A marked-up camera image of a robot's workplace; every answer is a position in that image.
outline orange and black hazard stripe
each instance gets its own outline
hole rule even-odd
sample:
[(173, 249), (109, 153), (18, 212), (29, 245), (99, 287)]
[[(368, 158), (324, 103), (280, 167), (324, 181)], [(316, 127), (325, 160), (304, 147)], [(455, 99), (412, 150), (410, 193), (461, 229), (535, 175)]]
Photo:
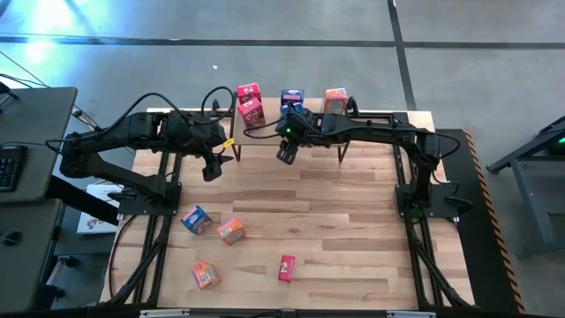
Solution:
[(506, 245), (504, 244), (504, 238), (502, 238), (501, 227), (498, 223), (498, 219), (496, 218), (496, 214), (494, 213), (493, 201), (491, 200), (491, 196), (488, 192), (488, 189), (486, 188), (485, 175), (483, 174), (483, 170), (480, 164), (478, 163), (477, 151), (475, 150), (475, 145), (473, 144), (471, 133), (467, 130), (463, 130), (463, 132), (465, 133), (465, 136), (467, 138), (467, 147), (469, 148), (472, 160), (475, 164), (475, 170), (477, 170), (478, 181), (480, 183), (483, 197), (485, 198), (486, 211), (490, 216), (490, 222), (491, 225), (493, 226), (493, 232), (494, 235), (496, 236), (496, 241), (501, 251), (504, 268), (508, 275), (508, 280), (510, 281), (510, 287), (514, 292), (514, 299), (516, 300), (518, 312), (520, 314), (525, 314), (525, 308), (524, 308), (524, 303), (522, 302), (522, 296), (520, 296), (520, 291), (518, 290), (518, 284), (516, 282), (514, 270), (512, 269), (512, 264), (510, 263), (508, 250), (506, 248)]

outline concrete floor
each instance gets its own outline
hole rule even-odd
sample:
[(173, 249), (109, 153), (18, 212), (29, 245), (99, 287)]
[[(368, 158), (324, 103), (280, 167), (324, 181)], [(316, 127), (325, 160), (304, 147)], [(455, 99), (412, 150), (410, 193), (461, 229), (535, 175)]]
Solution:
[[(0, 35), (395, 40), (387, 0), (0, 3), (4, 4), (0, 12), (5, 9)], [(407, 42), (565, 42), (561, 0), (396, 0), (395, 4)], [(212, 87), (250, 81), (258, 81), (264, 95), (301, 87), (307, 97), (321, 97), (325, 88), (346, 87), (361, 108), (407, 109), (395, 48), (90, 46), (60, 45), (47, 37), (29, 43), (0, 42), (0, 49), (52, 86), (78, 87), (77, 104), (101, 125), (112, 123), (145, 92), (160, 92), (179, 105), (194, 106)], [(558, 49), (405, 50), (417, 109), (432, 111), (437, 127), (471, 130), (483, 166), (564, 115), (563, 53)], [(0, 70), (29, 78), (3, 58)], [(139, 109), (149, 106), (165, 107), (150, 100)], [(68, 131), (75, 130), (85, 127), (72, 120)], [(132, 166), (132, 156), (123, 150), (105, 158)], [(531, 223), (523, 203), (513, 199), (518, 190), (510, 171), (486, 176), (509, 251), (531, 244)], [(561, 316), (565, 311), (564, 264), (565, 254), (560, 252), (513, 260), (529, 313)]]

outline black platform base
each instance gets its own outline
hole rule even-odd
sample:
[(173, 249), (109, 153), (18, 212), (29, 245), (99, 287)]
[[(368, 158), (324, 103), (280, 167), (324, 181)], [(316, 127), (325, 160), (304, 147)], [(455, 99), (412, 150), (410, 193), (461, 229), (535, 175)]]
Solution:
[(453, 193), (453, 188), (449, 185), (432, 185), (430, 201), (433, 208), (425, 208), (422, 211), (415, 210), (410, 206), (409, 191), (410, 185), (396, 185), (396, 205), (401, 218), (418, 218), (422, 217), (422, 215), (427, 218), (453, 218), (459, 216), (454, 206), (448, 204), (445, 200), (446, 197)]
[(151, 197), (140, 194), (137, 190), (133, 191), (131, 198), (122, 198), (118, 214), (123, 215), (142, 215), (142, 216), (173, 216), (178, 212), (180, 202), (181, 183), (167, 183), (167, 194), (165, 199), (155, 201)]
[(473, 208), (460, 217), (457, 229), (475, 304), (488, 311), (524, 313), (471, 135), (460, 129), (439, 129), (437, 132), (461, 142), (459, 151), (443, 159), (443, 166), (447, 179), (460, 185), (457, 197), (473, 203)]

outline wooden table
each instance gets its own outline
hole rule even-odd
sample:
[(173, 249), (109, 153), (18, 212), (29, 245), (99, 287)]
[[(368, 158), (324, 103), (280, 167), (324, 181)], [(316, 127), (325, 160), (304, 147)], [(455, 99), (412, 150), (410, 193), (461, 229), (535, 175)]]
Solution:
[[(430, 112), (408, 114), (415, 126), (433, 130)], [(240, 135), (234, 137), (237, 144), (248, 145)], [(334, 149), (301, 148), (291, 166), (275, 158), (277, 151), (275, 146), (246, 146), (242, 161), (225, 163), (223, 175), (209, 183), (202, 180), (201, 159), (184, 159), (181, 208), (169, 236), (159, 307), (417, 308), (404, 223), (396, 210), (392, 147), (351, 142), (341, 164)], [(155, 174), (159, 161), (160, 154), (138, 151), (133, 170)], [(444, 178), (442, 166), (436, 175)], [(196, 204), (215, 221), (199, 237), (180, 223)], [(247, 237), (227, 246), (215, 228), (232, 217), (242, 221)], [(139, 263), (147, 219), (138, 216), (118, 245), (116, 288)], [(472, 303), (455, 226), (432, 219), (430, 230), (439, 268)], [(277, 281), (282, 254), (296, 256), (289, 284)], [(190, 272), (196, 261), (212, 262), (221, 284), (200, 291)], [(153, 267), (144, 299), (152, 276)], [(424, 278), (432, 300), (426, 270)], [(107, 298), (106, 285), (102, 300)]]

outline cereal box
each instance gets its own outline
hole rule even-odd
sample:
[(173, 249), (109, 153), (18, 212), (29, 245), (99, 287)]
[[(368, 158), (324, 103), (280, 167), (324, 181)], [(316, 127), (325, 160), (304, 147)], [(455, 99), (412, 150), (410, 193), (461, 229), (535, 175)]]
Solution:
[(180, 222), (185, 225), (188, 231), (200, 235), (212, 224), (212, 219), (200, 206), (196, 206), (188, 212)]
[(244, 226), (236, 217), (220, 225), (217, 231), (227, 245), (232, 245), (245, 236)]
[(261, 102), (261, 91), (258, 83), (240, 85), (237, 87), (237, 97), (239, 103), (249, 102), (253, 98), (257, 98)]
[[(304, 110), (304, 106), (302, 105), (301, 102), (292, 103), (292, 106), (294, 106), (294, 109), (297, 112), (302, 112)], [(289, 109), (290, 109), (289, 105), (285, 103), (283, 106), (281, 106), (281, 114), (288, 113)]]
[(245, 127), (252, 128), (265, 124), (265, 114), (263, 113), (263, 105), (257, 98), (244, 102), (237, 107), (237, 111), (244, 120)]
[(191, 272), (201, 290), (220, 283), (220, 277), (215, 273), (214, 266), (207, 261), (199, 261), (194, 264)]
[(292, 270), (294, 269), (294, 256), (283, 255), (281, 267), (279, 268), (279, 280), (289, 282), (292, 280)]
[(283, 89), (281, 91), (281, 106), (287, 102), (296, 104), (304, 101), (304, 90), (302, 89)]
[(345, 88), (327, 89), (321, 103), (324, 113), (343, 114), (347, 108), (347, 93)]

